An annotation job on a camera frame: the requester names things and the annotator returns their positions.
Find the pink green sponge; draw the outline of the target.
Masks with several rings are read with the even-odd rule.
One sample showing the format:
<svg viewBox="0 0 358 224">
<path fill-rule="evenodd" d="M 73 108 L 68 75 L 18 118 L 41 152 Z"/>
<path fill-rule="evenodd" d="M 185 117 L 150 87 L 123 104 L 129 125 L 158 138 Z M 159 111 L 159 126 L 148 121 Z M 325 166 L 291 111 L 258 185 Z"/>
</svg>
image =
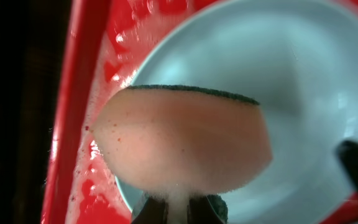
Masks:
<svg viewBox="0 0 358 224">
<path fill-rule="evenodd" d="M 119 179 L 166 201 L 169 223 L 188 221 L 191 199 L 243 187 L 272 160 L 257 101 L 196 86 L 129 86 L 90 131 Z"/>
</svg>

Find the red plastic tray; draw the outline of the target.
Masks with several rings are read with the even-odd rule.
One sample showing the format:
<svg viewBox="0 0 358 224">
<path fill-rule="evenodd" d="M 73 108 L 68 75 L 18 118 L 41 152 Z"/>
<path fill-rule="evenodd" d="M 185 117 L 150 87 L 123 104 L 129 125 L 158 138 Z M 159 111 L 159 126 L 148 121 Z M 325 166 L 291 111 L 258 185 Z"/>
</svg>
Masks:
<svg viewBox="0 0 358 224">
<path fill-rule="evenodd" d="M 227 1 L 75 1 L 53 130 L 42 223 L 128 223 L 139 191 L 115 181 L 90 125 L 178 26 Z M 337 1 L 358 7 L 358 1 Z"/>
</svg>

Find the light blue plate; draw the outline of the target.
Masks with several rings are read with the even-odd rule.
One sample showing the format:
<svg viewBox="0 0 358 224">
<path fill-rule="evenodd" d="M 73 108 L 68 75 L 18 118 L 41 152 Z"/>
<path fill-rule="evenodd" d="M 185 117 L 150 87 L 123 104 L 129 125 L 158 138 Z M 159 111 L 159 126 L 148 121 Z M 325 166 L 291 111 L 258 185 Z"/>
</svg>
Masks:
<svg viewBox="0 0 358 224">
<path fill-rule="evenodd" d="M 227 1 L 152 51 L 135 85 L 193 85 L 257 100 L 273 161 L 226 193 L 229 223 L 354 223 L 358 195 L 336 154 L 358 141 L 358 7 Z"/>
</svg>

